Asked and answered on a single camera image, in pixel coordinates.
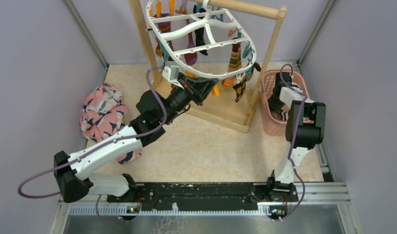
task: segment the wooden beam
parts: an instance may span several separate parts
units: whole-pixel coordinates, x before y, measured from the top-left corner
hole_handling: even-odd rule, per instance
[[[203,3],[203,0],[190,0],[194,2]],[[269,18],[276,20],[279,17],[279,10],[271,7],[260,6],[254,3],[237,1],[237,0],[210,0],[208,2],[211,6],[218,6],[221,8],[239,11],[255,16]]]
[[[128,0],[132,17],[135,21],[138,29],[139,37],[141,38],[142,48],[144,49],[145,57],[147,58],[150,67],[157,66],[157,60],[155,59],[154,49],[152,48],[150,35],[146,31],[147,24],[145,23],[144,9],[141,6],[140,0]],[[153,85],[156,86],[161,82],[161,74],[159,70],[152,72]]]
[[[276,45],[277,37],[279,36],[279,32],[282,27],[283,20],[286,16],[286,11],[287,11],[287,7],[285,7],[285,6],[282,6],[282,8],[279,11],[278,18],[276,20],[276,25],[274,26],[274,30],[271,35],[270,43],[268,45],[267,52],[265,54],[265,58],[263,61],[262,69],[260,71],[259,77],[257,79],[256,87],[254,90],[259,90],[259,88],[260,88],[260,85],[264,78],[264,73],[267,69],[267,65],[270,62],[270,58],[273,53],[274,46]],[[253,92],[253,97],[251,98],[250,106],[248,107],[248,111],[247,111],[247,115],[248,115],[247,123],[251,123],[253,120],[254,113],[255,113],[253,111],[254,103],[259,101],[259,98],[260,98],[260,92]]]

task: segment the wooden frame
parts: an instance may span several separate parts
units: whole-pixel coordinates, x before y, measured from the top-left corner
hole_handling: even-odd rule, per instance
[[[202,3],[203,0],[190,0]],[[155,53],[145,22],[144,11],[140,0],[128,0],[132,16],[141,38],[142,47],[145,52],[147,61],[151,67],[157,66]],[[242,2],[238,0],[209,0],[209,5],[217,6],[229,10],[240,11],[243,13],[264,17],[276,21],[270,43],[261,67],[255,90],[246,89],[242,99],[234,102],[235,91],[233,89],[220,89],[220,96],[209,96],[203,106],[191,105],[192,108],[187,112],[190,115],[205,119],[207,121],[225,126],[243,133],[247,133],[253,120],[254,113],[260,98],[260,85],[266,71],[267,65],[273,53],[283,20],[285,18],[287,7],[282,6],[281,9],[274,9],[266,6],[260,6],[253,3]],[[171,91],[170,83],[162,79],[159,71],[154,71],[153,86],[164,97],[169,95]]]

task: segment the laundry basket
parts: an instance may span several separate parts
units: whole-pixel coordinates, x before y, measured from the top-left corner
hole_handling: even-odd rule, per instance
[[[284,136],[286,131],[287,121],[275,119],[270,112],[267,100],[273,95],[273,88],[276,82],[276,73],[280,70],[269,70],[265,73],[262,80],[262,94],[260,96],[260,110],[263,119],[264,131],[270,136]],[[293,82],[298,84],[305,94],[310,98],[307,91],[307,86],[302,75],[293,71]]]

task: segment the floor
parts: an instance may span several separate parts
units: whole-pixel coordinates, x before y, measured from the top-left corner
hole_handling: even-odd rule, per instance
[[[271,62],[268,70],[283,63]],[[206,67],[225,68],[227,63],[210,63]],[[117,85],[123,93],[129,113],[126,124],[139,115],[135,105],[148,90],[146,64],[111,65],[106,83]],[[254,87],[257,74],[250,81]],[[264,133],[260,110],[247,134],[207,122],[188,114],[178,117],[156,142],[142,149],[142,156],[120,165],[113,161],[98,173],[131,174],[142,182],[253,182],[266,181],[287,151],[284,137]],[[305,181],[323,181],[316,151],[303,160],[298,172]]]

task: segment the wall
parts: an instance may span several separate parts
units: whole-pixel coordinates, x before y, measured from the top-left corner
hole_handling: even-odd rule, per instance
[[[298,59],[304,46],[313,32],[328,0],[244,0],[269,7],[279,8],[288,6],[280,36],[276,43],[272,60]],[[72,0],[88,26],[96,43],[104,54],[108,63],[145,62],[144,52],[138,36],[137,28],[132,19],[127,0]],[[141,0],[145,7],[147,0]],[[176,1],[176,9],[181,0]],[[188,10],[192,13],[194,2],[188,3]],[[257,48],[257,58],[263,60],[267,45],[273,32],[275,21],[232,12],[238,22],[253,39]],[[172,23],[172,30],[185,25],[184,22]],[[226,32],[215,33],[220,38]],[[187,39],[177,43],[175,49],[185,49]],[[231,49],[210,53],[208,57],[199,55],[199,61],[228,61]]]
[[[397,0],[340,0],[303,69],[364,233],[397,233]]]
[[[82,147],[81,104],[102,72],[62,1],[0,1],[0,234],[48,233],[58,197],[17,186]],[[58,188],[49,174],[24,191]]]

